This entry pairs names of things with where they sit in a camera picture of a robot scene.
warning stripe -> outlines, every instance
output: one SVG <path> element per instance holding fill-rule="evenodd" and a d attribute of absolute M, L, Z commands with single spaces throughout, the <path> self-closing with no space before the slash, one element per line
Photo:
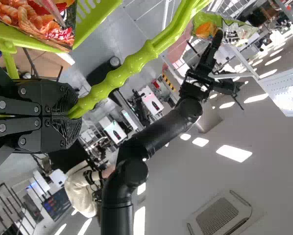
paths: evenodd
<path fill-rule="evenodd" d="M 171 84 L 171 81 L 168 80 L 168 78 L 166 77 L 165 74 L 162 75 L 164 81 L 169 85 L 169 87 L 171 88 L 172 91 L 176 91 L 175 87 Z"/>

ceiling air conditioner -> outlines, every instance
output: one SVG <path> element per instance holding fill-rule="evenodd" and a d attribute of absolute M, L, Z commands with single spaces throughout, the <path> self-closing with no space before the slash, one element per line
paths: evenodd
<path fill-rule="evenodd" d="M 237 235 L 262 217 L 233 190 L 224 190 L 186 220 L 190 235 Z"/>

person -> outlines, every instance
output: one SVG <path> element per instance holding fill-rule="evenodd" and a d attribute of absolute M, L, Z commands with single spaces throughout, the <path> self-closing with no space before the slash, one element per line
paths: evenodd
<path fill-rule="evenodd" d="M 92 171 L 86 161 L 70 169 L 64 182 L 66 194 L 72 207 L 87 218 L 99 215 L 100 206 L 93 197 L 93 193 L 100 188 L 100 180 L 106 179 L 115 170 L 110 165 L 104 171 Z"/>

black robotic arm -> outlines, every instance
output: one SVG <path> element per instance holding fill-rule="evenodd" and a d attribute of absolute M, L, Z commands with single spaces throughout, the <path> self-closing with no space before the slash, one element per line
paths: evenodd
<path fill-rule="evenodd" d="M 175 109 L 120 146 L 117 168 L 107 179 L 102 193 L 101 235 L 133 235 L 131 194 L 147 180 L 148 168 L 143 159 L 150 159 L 157 150 L 186 132 L 198 120 L 203 113 L 201 104 L 207 100 L 210 91 L 237 96 L 243 83 L 234 83 L 232 79 L 216 81 L 208 76 L 214 68 L 216 60 L 213 57 L 222 36 L 219 30 L 197 68 L 187 71 Z"/>

product package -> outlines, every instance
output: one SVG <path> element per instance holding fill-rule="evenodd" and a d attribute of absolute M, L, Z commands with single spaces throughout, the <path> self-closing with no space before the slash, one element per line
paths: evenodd
<path fill-rule="evenodd" d="M 222 42 L 241 46 L 258 30 L 247 23 L 224 17 L 213 12 L 198 12 L 193 18 L 193 35 L 211 41 L 220 29 L 224 32 Z"/>
<path fill-rule="evenodd" d="M 0 21 L 69 52 L 76 25 L 75 0 L 0 0 Z"/>

